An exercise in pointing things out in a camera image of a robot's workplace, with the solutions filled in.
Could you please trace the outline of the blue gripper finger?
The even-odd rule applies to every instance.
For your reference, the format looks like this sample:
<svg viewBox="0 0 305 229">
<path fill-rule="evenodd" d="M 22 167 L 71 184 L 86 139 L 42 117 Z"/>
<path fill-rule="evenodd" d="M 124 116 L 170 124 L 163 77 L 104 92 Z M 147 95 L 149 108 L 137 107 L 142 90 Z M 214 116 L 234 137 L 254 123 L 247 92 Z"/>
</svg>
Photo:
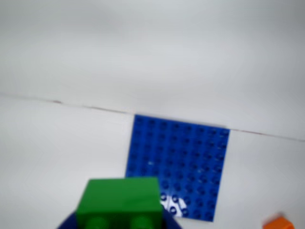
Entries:
<svg viewBox="0 0 305 229">
<path fill-rule="evenodd" d="M 78 223 L 75 213 L 71 213 L 58 227 L 57 229 L 77 229 Z"/>
<path fill-rule="evenodd" d="M 174 217 L 165 208 L 163 208 L 161 229 L 182 229 Z"/>
</svg>

